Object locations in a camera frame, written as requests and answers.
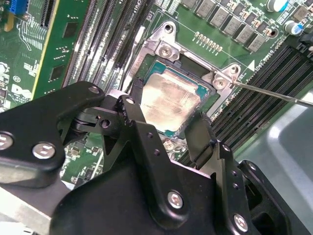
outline gray surface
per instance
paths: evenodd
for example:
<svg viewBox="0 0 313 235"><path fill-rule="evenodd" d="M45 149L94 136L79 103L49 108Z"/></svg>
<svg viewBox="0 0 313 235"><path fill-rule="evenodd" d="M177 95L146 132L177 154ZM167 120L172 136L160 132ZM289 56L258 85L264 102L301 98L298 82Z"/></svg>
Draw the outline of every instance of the gray surface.
<svg viewBox="0 0 313 235"><path fill-rule="evenodd" d="M313 101L313 90L305 100ZM263 171L313 234L313 108L294 105L238 158Z"/></svg>

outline electrolytic capacitor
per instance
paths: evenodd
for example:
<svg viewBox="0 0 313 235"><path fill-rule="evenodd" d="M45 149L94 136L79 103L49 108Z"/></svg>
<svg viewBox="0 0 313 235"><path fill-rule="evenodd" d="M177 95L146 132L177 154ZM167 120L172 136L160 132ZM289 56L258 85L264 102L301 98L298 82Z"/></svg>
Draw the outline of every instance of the electrolytic capacitor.
<svg viewBox="0 0 313 235"><path fill-rule="evenodd" d="M283 12L288 6L289 0L268 0L266 9L269 12Z"/></svg>
<svg viewBox="0 0 313 235"><path fill-rule="evenodd" d="M294 21L287 21L285 23L284 30L293 36L298 36L303 31L303 25Z"/></svg>

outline blue connector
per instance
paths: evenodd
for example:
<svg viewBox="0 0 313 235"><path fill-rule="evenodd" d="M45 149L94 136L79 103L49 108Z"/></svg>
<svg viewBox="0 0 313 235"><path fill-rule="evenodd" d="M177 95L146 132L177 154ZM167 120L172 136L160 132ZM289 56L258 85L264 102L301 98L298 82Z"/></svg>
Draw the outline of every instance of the blue connector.
<svg viewBox="0 0 313 235"><path fill-rule="evenodd" d="M24 14L27 10L28 0L12 0L10 12L14 15Z"/></svg>

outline silver screw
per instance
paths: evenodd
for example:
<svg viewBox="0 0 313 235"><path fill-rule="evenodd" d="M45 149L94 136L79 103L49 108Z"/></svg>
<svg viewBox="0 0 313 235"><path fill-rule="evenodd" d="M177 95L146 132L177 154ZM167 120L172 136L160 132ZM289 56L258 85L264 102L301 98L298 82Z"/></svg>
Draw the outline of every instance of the silver screw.
<svg viewBox="0 0 313 235"><path fill-rule="evenodd" d="M7 134L0 134L0 150L5 150L13 144L13 139Z"/></svg>
<svg viewBox="0 0 313 235"><path fill-rule="evenodd" d="M172 55L172 49L168 46L162 46L159 50L159 53L163 58L169 58Z"/></svg>
<svg viewBox="0 0 313 235"><path fill-rule="evenodd" d="M49 143L39 143L33 147L33 154L39 159L49 159L55 154L54 147Z"/></svg>
<svg viewBox="0 0 313 235"><path fill-rule="evenodd" d="M99 92L99 89L98 88L96 88L96 87L89 87L88 88L92 93L95 93L95 94L99 94L100 92Z"/></svg>
<svg viewBox="0 0 313 235"><path fill-rule="evenodd" d="M249 167L252 169L252 170L256 170L256 167L255 165L253 165L252 163L248 163Z"/></svg>
<svg viewBox="0 0 313 235"><path fill-rule="evenodd" d="M213 81L213 86L216 90L222 90L226 87L227 83L223 78L216 78Z"/></svg>
<svg viewBox="0 0 313 235"><path fill-rule="evenodd" d="M130 104L135 104L135 101L132 98L127 97L126 101Z"/></svg>
<svg viewBox="0 0 313 235"><path fill-rule="evenodd" d="M167 195L167 200L171 204L171 206L174 207L175 209L182 208L183 200L178 193L170 191Z"/></svg>
<svg viewBox="0 0 313 235"><path fill-rule="evenodd" d="M234 215L234 221L235 221L235 224L237 226L237 228L242 231L242 232L248 232L248 225L245 221L245 219L239 215L239 214L235 214Z"/></svg>
<svg viewBox="0 0 313 235"><path fill-rule="evenodd" d="M230 148L229 148L227 145L223 144L223 148L224 148L226 151L230 152Z"/></svg>

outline motherboard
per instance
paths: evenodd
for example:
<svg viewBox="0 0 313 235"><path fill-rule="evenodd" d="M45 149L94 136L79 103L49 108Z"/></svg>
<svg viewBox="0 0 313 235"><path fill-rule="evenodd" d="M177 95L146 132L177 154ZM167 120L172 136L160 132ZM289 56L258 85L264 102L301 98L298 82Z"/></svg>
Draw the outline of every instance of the motherboard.
<svg viewBox="0 0 313 235"><path fill-rule="evenodd" d="M141 109L173 160L193 166L184 130L205 112L242 148L287 103L225 78L293 97L312 87L313 0L0 0L0 111L78 81L107 94L143 81ZM102 171L102 138L65 149L73 189Z"/></svg>

